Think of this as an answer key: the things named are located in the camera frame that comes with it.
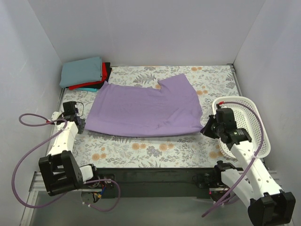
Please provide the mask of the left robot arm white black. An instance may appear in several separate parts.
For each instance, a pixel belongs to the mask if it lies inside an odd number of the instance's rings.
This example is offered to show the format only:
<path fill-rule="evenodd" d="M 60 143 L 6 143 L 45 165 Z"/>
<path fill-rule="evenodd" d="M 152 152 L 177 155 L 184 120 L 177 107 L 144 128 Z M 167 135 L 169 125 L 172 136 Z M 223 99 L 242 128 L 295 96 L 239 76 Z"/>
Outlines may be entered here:
<path fill-rule="evenodd" d="M 60 132 L 47 156 L 39 159 L 39 168 L 49 196 L 63 194 L 81 189 L 84 183 L 89 188 L 96 188 L 100 177 L 93 164 L 79 166 L 72 154 L 75 137 L 85 127 L 85 119 L 79 115 L 77 104 L 68 101 L 63 103 L 63 112 L 54 112 L 52 120 Z"/>

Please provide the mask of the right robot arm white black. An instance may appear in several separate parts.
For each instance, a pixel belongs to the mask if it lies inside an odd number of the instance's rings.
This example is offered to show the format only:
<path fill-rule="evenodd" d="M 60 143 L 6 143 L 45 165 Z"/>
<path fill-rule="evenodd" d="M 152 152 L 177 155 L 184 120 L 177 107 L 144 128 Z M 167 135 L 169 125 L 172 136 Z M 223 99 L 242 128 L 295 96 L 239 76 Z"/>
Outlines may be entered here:
<path fill-rule="evenodd" d="M 233 192 L 247 207 L 254 226 L 288 224 L 296 199 L 278 185 L 257 158 L 252 138 L 245 128 L 237 127 L 233 110 L 217 109 L 201 132 L 226 144 L 244 170 L 239 174 L 234 168 L 221 168 L 213 174 L 213 183 L 229 187 L 228 193 Z"/>

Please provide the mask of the purple t shirt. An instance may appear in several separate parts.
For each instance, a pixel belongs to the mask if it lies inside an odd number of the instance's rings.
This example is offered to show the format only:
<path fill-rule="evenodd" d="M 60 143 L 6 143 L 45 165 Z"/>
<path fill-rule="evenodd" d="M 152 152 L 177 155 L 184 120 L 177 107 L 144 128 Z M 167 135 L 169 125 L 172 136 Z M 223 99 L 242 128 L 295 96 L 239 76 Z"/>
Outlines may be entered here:
<path fill-rule="evenodd" d="M 159 89 L 105 82 L 85 129 L 122 137 L 168 137 L 200 132 L 202 108 L 185 74 L 159 80 Z"/>

